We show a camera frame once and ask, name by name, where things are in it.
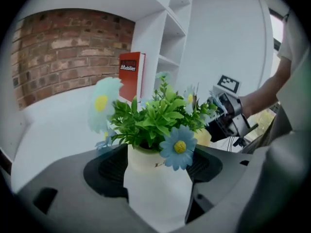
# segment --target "human arm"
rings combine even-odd
[[[276,94],[291,75],[291,64],[291,60],[282,56],[274,76],[269,78],[258,90],[240,97],[243,114],[246,118],[277,102]]]

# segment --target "window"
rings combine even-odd
[[[270,74],[270,77],[272,77],[276,73],[278,64],[280,62],[280,58],[277,56],[277,53],[283,40],[283,22],[282,16],[273,10],[270,10],[270,19],[274,38],[274,52]],[[249,122],[251,125],[258,123],[259,126],[246,136],[247,140],[255,140],[258,136],[261,136],[268,129],[269,125],[271,124],[273,118],[277,113],[278,107],[279,103],[276,103],[270,108],[259,112],[249,118]]]

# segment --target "red book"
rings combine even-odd
[[[140,101],[145,56],[140,52],[120,54],[119,78],[123,84],[120,96],[130,102],[135,96]]]

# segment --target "potted plant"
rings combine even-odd
[[[169,74],[157,74],[159,90],[152,99],[129,105],[120,101],[121,80],[106,78],[97,82],[88,114],[88,124],[96,133],[104,133],[104,141],[96,144],[102,149],[116,139],[128,144],[128,160],[137,169],[172,166],[174,170],[192,165],[197,139],[194,132],[216,119],[219,107],[226,112],[217,96],[199,103],[191,85],[179,95],[168,84]]]

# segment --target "yellow object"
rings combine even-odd
[[[197,144],[209,147],[212,136],[206,129],[200,129],[194,133],[194,138],[198,140]]]
[[[184,141],[178,141],[175,143],[174,149],[177,153],[183,153],[186,151],[186,143]]]
[[[109,134],[108,134],[108,132],[106,131],[106,132],[105,132],[105,135],[104,135],[104,141],[106,140],[106,138],[107,138],[108,135],[109,135]]]
[[[188,102],[189,102],[189,103],[192,103],[192,102],[193,102],[193,95],[192,95],[192,94],[189,94],[189,96],[188,96]]]
[[[95,109],[98,112],[103,111],[106,108],[108,97],[106,95],[100,96],[95,100]]]

